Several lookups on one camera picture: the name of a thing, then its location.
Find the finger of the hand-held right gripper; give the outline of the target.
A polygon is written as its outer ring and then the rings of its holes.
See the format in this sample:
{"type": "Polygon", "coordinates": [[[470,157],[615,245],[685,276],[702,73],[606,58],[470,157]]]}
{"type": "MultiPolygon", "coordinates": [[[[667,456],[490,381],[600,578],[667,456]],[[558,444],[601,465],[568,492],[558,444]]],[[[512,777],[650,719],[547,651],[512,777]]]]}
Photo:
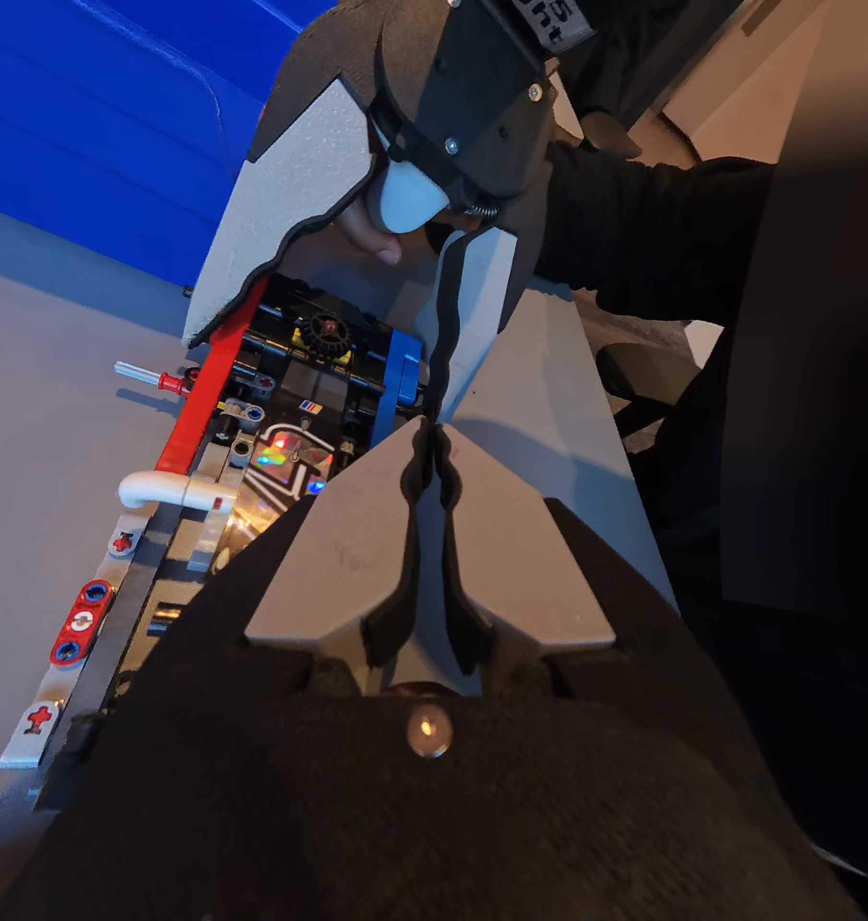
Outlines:
{"type": "Polygon", "coordinates": [[[517,239],[492,227],[453,232],[440,252],[432,293],[414,321],[424,345],[430,421],[450,421],[495,343],[517,239]]]}
{"type": "Polygon", "coordinates": [[[368,117],[336,76],[266,152],[243,163],[190,297],[183,345],[207,340],[294,237],[327,224],[372,169],[368,117]]]}

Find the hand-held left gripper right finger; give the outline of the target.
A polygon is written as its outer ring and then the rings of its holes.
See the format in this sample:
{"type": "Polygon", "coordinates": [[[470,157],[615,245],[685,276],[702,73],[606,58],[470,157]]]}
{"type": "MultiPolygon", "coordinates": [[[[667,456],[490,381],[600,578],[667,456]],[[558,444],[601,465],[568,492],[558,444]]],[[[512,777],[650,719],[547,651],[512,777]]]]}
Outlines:
{"type": "Polygon", "coordinates": [[[545,498],[452,425],[435,429],[444,605],[466,675],[611,648],[616,636],[545,498]]]}

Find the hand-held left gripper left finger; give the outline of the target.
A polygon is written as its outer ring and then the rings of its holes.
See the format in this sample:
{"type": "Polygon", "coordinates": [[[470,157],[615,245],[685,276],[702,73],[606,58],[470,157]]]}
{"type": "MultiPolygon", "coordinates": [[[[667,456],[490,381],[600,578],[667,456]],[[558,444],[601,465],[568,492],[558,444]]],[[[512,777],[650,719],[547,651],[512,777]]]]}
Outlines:
{"type": "Polygon", "coordinates": [[[253,644],[373,670],[416,622],[432,427],[417,417],[338,474],[314,500],[246,627],[253,644]]]}

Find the toy brick car model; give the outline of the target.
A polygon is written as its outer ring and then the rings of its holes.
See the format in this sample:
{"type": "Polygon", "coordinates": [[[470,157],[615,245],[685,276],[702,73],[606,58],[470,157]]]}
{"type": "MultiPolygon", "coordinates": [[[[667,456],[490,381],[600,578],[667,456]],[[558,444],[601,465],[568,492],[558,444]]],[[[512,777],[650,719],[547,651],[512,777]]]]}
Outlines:
{"type": "Polygon", "coordinates": [[[256,292],[259,305],[216,332],[199,365],[174,375],[115,365],[184,406],[154,469],[130,478],[130,496],[145,503],[120,516],[76,593],[1,773],[49,766],[95,649],[116,659],[114,690],[81,710],[123,694],[204,582],[421,410],[428,374],[418,339],[278,273],[256,292]]]}

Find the person's right forearm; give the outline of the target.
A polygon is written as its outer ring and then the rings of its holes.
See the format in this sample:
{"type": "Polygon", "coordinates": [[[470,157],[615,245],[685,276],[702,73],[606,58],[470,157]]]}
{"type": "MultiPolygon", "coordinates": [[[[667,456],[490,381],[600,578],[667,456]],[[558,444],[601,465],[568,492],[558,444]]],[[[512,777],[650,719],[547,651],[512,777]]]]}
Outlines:
{"type": "Polygon", "coordinates": [[[649,167],[562,142],[546,158],[537,276],[594,291],[612,314],[736,322],[775,165],[720,157],[649,167]]]}

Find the person's right hand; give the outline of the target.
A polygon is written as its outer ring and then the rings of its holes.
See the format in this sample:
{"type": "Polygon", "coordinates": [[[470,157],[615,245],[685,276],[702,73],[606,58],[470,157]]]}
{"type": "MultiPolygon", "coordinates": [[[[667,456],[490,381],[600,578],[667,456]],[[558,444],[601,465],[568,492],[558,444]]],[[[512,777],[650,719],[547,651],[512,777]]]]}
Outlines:
{"type": "Polygon", "coordinates": [[[402,262],[404,251],[399,236],[375,225],[365,196],[351,201],[336,215],[333,225],[361,252],[375,256],[388,266],[402,262]]]}

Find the dark office chair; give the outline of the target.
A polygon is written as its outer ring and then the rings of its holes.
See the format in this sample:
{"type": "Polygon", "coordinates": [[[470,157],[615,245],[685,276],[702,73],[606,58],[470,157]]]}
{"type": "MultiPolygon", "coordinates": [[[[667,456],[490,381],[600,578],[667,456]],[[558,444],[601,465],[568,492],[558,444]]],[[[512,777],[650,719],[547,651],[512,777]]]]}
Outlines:
{"type": "Polygon", "coordinates": [[[596,365],[605,391],[627,402],[613,417],[621,439],[665,418],[701,371],[691,358],[633,342],[602,347],[596,365]]]}

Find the person's dark clothing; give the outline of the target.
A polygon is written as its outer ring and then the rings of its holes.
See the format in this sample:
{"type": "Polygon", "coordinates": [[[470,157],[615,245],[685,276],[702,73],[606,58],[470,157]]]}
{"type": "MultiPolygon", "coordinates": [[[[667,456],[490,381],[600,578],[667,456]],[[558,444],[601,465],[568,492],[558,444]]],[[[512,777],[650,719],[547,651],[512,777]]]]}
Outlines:
{"type": "Polygon", "coordinates": [[[730,602],[719,472],[734,325],[630,458],[681,614],[683,645],[719,686],[754,760],[868,917],[868,617],[730,602]]]}

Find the blue plastic bin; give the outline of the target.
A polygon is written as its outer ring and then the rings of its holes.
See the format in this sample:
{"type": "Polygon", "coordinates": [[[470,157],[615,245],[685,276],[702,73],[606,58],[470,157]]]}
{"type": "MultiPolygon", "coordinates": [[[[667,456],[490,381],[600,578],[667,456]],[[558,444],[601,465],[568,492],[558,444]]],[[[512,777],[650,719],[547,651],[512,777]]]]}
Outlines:
{"type": "Polygon", "coordinates": [[[283,58],[332,1],[0,1],[0,212],[196,282],[283,58]]]}

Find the beige background box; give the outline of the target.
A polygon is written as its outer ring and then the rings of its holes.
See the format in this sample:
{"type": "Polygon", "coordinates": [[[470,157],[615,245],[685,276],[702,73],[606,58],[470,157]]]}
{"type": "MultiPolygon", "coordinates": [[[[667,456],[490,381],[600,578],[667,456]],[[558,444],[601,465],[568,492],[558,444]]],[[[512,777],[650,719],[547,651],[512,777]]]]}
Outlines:
{"type": "Polygon", "coordinates": [[[775,163],[829,2],[742,2],[711,48],[629,134],[648,166],[739,156],[775,163]]]}

